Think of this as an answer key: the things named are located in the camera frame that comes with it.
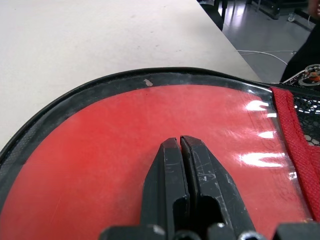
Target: red surface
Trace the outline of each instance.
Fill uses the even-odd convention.
[[[300,127],[291,92],[272,88],[288,153],[314,220],[320,222],[319,147],[309,146]]]
[[[96,240],[108,226],[138,224],[149,167],[161,142],[180,135],[202,139],[229,171],[257,231],[270,238],[278,223],[307,219],[291,161],[259,100],[176,85],[86,107],[21,169],[0,215],[0,239]]]

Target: white cable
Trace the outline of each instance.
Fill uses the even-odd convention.
[[[281,58],[273,55],[273,54],[270,54],[270,53],[267,53],[267,52],[264,52],[264,51],[249,51],[249,50],[237,50],[238,52],[248,52],[248,53],[257,53],[257,54],[265,54],[265,55],[269,55],[269,56],[272,56],[278,60],[280,60],[281,62],[283,62],[285,65],[288,65],[285,61],[283,61]]]
[[[293,50],[281,50],[281,51],[264,51],[264,53],[294,53],[295,51]],[[246,55],[251,55],[251,54],[258,54],[258,52],[250,52],[250,53],[245,53],[241,54],[241,56],[246,56]]]

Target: white table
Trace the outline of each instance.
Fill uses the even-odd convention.
[[[260,81],[196,0],[0,2],[0,149],[35,113],[90,80],[198,67]]]

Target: black chair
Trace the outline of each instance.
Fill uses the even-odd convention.
[[[204,2],[203,0],[197,0],[203,10],[208,14],[211,20],[217,25],[217,27],[222,31],[224,28],[226,9],[228,6],[228,0],[222,1],[222,15],[218,12],[220,0],[214,0],[213,4],[209,4],[209,1]]]

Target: wheel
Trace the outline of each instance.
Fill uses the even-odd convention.
[[[290,23],[292,23],[292,22],[295,20],[295,18],[296,18],[296,14],[293,13],[293,12],[291,12],[291,13],[289,14],[288,21],[289,21]]]

